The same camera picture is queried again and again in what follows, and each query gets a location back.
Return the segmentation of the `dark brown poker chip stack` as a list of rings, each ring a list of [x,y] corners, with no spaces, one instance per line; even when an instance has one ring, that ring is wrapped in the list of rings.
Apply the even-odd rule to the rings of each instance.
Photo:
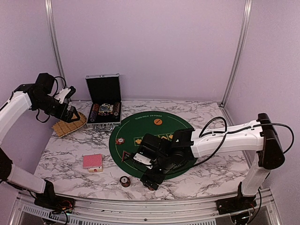
[[[122,176],[120,177],[120,183],[123,187],[127,188],[130,186],[131,184],[131,181],[130,181],[130,178],[127,177],[127,176]]]

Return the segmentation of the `black triangular all-in button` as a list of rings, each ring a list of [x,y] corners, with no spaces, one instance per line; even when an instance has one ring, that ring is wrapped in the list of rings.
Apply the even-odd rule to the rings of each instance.
[[[126,161],[129,161],[129,160],[132,160],[132,158],[133,158],[132,153],[129,153],[127,151],[123,151],[122,162],[126,162]]]

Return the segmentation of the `red chips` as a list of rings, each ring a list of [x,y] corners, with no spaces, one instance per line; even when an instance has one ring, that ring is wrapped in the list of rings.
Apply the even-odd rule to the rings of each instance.
[[[125,142],[125,139],[124,138],[118,138],[118,139],[116,139],[116,144],[117,145],[121,145],[121,144],[123,144]]]

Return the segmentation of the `orange round blind button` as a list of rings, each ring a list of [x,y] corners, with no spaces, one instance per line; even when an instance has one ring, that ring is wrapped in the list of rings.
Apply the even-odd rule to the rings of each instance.
[[[161,125],[163,122],[162,122],[162,120],[161,119],[155,119],[154,120],[154,124],[156,124],[156,125]]]

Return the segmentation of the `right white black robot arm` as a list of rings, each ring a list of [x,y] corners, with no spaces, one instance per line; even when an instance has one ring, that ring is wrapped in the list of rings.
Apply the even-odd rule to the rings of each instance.
[[[242,210],[254,203],[259,187],[271,170],[285,161],[276,126],[267,114],[260,113],[256,120],[248,123],[231,127],[224,124],[223,130],[180,129],[174,132],[171,140],[145,134],[133,161],[147,167],[141,181],[156,190],[174,167],[186,164],[191,158],[207,156],[210,159],[218,152],[254,151],[254,161],[238,186],[237,196],[219,201],[221,206],[229,203]]]

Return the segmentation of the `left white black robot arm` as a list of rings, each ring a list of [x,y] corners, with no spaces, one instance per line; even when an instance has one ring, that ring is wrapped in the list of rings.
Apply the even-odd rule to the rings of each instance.
[[[73,86],[52,93],[57,78],[40,73],[34,83],[18,86],[7,102],[0,109],[0,139],[3,141],[7,134],[13,135],[18,140],[18,133],[26,132],[27,128],[17,129],[23,114],[27,111],[43,111],[47,116],[55,117],[66,123],[80,120],[76,108],[65,102],[76,89]],[[56,195],[52,182],[33,175],[18,167],[9,156],[0,151],[0,179],[19,189],[25,189],[35,193],[35,204],[54,209],[62,203],[72,202],[72,198]]]

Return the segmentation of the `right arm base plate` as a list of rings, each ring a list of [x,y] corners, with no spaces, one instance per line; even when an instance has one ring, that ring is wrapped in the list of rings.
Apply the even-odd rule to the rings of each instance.
[[[255,199],[231,197],[216,201],[216,207],[219,215],[234,213],[241,210],[247,210],[257,205]]]

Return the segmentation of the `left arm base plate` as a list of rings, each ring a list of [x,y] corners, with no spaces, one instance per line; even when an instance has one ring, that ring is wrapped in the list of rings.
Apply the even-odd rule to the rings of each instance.
[[[75,205],[75,200],[73,198],[63,196],[57,196],[53,201],[42,197],[36,197],[34,204],[47,209],[51,209],[55,213],[72,213]]]

